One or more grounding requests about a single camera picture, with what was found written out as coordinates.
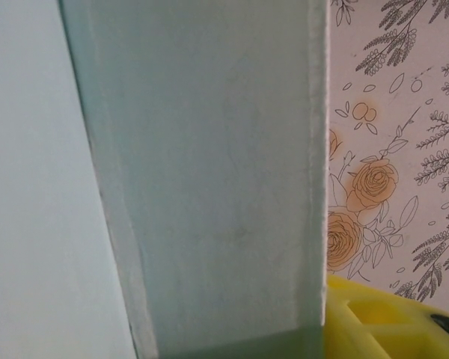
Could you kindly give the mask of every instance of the yellow plastic object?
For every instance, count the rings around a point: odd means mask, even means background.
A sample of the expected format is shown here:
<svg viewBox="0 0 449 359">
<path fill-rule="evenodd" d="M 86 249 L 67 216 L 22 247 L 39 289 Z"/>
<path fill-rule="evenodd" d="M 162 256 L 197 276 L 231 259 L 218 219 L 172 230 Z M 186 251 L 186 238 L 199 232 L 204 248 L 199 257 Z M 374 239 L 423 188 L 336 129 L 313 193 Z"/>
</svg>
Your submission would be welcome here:
<svg viewBox="0 0 449 359">
<path fill-rule="evenodd" d="M 449 334 L 411 299 L 328 276 L 326 359 L 449 359 Z"/>
</svg>

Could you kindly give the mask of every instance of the pale blue panel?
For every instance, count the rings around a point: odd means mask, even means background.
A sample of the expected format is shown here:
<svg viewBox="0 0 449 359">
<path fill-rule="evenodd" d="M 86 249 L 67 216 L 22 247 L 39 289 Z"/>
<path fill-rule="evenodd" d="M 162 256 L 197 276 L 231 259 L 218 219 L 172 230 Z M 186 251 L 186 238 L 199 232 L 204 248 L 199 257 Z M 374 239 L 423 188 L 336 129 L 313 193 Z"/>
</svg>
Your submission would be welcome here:
<svg viewBox="0 0 449 359">
<path fill-rule="evenodd" d="M 324 4 L 63 4 L 144 357 L 154 340 L 168 358 L 308 329 L 318 358 Z"/>
<path fill-rule="evenodd" d="M 133 359 L 58 4 L 0 1 L 0 359 Z"/>
</svg>

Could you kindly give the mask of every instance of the floral wallpaper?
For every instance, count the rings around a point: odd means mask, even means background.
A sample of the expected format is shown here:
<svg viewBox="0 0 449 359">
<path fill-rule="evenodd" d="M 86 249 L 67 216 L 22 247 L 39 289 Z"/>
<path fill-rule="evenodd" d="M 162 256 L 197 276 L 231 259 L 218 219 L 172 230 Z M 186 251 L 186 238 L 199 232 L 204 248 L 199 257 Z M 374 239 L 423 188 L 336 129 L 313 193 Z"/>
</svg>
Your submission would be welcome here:
<svg viewBox="0 0 449 359">
<path fill-rule="evenodd" d="M 331 0 L 328 270 L 449 311 L 449 0 Z"/>
</svg>

